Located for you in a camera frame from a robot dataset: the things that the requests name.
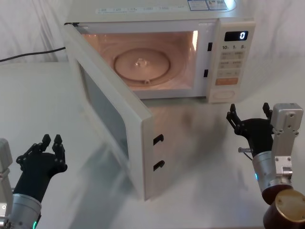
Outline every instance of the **green led light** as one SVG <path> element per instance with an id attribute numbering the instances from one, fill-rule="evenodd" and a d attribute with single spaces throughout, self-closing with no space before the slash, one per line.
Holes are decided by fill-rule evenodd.
<path id="1" fill-rule="evenodd" d="M 36 226 L 37 226 L 37 221 L 35 221 L 35 222 L 33 223 L 33 229 L 35 229 Z"/>

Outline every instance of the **microwave control panel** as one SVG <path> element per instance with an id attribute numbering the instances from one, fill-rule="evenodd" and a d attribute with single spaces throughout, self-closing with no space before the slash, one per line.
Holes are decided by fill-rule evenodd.
<path id="1" fill-rule="evenodd" d="M 210 103 L 234 102 L 239 93 L 255 22 L 224 18 L 217 23 L 207 97 Z"/>

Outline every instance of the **black cable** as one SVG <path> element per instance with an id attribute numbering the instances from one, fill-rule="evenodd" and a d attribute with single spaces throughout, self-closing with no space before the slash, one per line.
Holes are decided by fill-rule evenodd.
<path id="1" fill-rule="evenodd" d="M 9 57 L 9 58 L 6 58 L 6 59 L 2 59 L 2 60 L 0 60 L 0 62 L 9 61 L 9 60 L 16 59 L 16 58 L 19 58 L 19 57 L 22 57 L 22 56 L 31 56 L 31 55 L 47 54 L 47 53 L 51 53 L 51 52 L 57 52 L 57 51 L 64 50 L 64 49 L 66 49 L 66 47 L 62 47 L 62 48 L 54 49 L 54 50 L 49 50 L 49 51 L 44 51 L 44 52 L 25 53 L 25 54 L 21 54 L 21 55 L 18 55 L 18 56 L 12 56 L 12 57 Z"/>
<path id="2" fill-rule="evenodd" d="M 245 152 L 243 152 L 243 153 L 247 156 L 247 158 L 249 158 L 252 161 L 252 158 L 250 158 Z"/>

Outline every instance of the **digital display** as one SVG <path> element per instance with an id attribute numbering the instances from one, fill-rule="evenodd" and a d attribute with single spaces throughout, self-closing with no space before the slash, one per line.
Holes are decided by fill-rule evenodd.
<path id="1" fill-rule="evenodd" d="M 248 31 L 226 32 L 224 36 L 225 42 L 245 41 L 248 37 Z"/>

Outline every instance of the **open microwave door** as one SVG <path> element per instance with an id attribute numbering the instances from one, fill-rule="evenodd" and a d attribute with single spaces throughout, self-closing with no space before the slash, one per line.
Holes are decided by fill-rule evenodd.
<path id="1" fill-rule="evenodd" d="M 146 200 L 153 192 L 153 115 L 72 25 L 64 31 L 86 113 Z"/>

